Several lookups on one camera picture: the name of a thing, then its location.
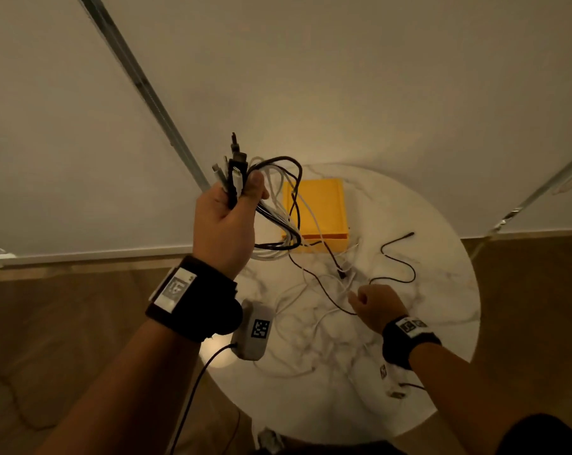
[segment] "black wrist strap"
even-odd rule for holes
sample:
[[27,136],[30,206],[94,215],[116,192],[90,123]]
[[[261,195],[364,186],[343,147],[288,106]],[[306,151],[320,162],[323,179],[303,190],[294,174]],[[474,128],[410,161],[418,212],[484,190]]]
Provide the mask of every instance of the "black wrist strap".
[[193,342],[230,334],[242,323],[236,286],[220,271],[188,255],[151,295],[145,314]]
[[418,318],[400,316],[383,329],[383,358],[389,364],[411,370],[408,358],[413,348],[427,342],[442,345],[426,323]]

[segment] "left hand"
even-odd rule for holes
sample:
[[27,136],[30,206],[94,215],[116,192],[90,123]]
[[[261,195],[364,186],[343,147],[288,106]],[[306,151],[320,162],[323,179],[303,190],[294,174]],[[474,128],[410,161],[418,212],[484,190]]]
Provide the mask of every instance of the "left hand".
[[196,203],[193,257],[234,279],[254,249],[254,214],[260,198],[269,198],[265,177],[252,171],[236,207],[227,207],[221,183],[202,193]]

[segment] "yellow box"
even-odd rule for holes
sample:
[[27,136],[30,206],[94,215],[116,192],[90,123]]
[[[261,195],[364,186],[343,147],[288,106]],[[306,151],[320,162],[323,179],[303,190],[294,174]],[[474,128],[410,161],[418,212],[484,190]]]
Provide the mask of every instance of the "yellow box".
[[[286,183],[283,188],[282,204],[286,210],[292,207],[292,187]],[[342,179],[304,180],[299,184],[299,194],[305,199],[316,217],[324,241],[332,252],[344,252],[349,247],[349,227],[343,196]],[[301,213],[301,235],[308,243],[319,241],[318,227],[305,204],[297,201]],[[296,209],[292,213],[296,222]],[[323,244],[312,247],[297,247],[294,252],[328,252]]]

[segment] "marble table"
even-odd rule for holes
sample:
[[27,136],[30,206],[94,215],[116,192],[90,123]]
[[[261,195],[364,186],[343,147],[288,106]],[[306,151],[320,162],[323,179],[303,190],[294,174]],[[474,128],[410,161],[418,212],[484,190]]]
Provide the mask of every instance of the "marble table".
[[[419,194],[376,172],[335,164],[307,166],[304,179],[339,177],[344,182],[347,219],[357,246],[347,253],[360,274],[402,280],[411,270],[383,257],[381,244],[411,231],[413,237],[386,252],[415,267],[410,284],[390,282],[411,313],[433,327],[445,347],[465,360],[478,340],[479,292],[467,253],[442,215]],[[279,230],[257,214],[257,242],[275,241]],[[335,274],[325,253],[294,254],[312,271]],[[311,276],[305,277],[308,282]],[[341,283],[322,276],[337,302],[351,310]],[[254,421],[286,436],[321,444],[357,444],[397,436],[426,420],[436,409],[423,390],[410,388],[402,399],[388,397],[379,367],[381,337],[330,303],[317,284],[305,289],[300,269],[283,258],[251,260],[237,278],[238,299],[276,307],[265,356],[258,362],[219,355],[208,372],[221,390]],[[202,344],[206,360],[229,343],[215,336]],[[395,380],[420,383],[398,367]]]

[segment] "forearm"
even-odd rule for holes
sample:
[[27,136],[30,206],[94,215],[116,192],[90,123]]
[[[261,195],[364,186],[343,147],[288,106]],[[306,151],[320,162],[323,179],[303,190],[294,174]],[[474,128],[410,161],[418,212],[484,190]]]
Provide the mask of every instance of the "forearm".
[[147,320],[37,454],[163,453],[199,346]]
[[532,413],[497,390],[468,362],[438,344],[418,345],[409,362],[438,411],[471,454],[493,455],[507,431]]

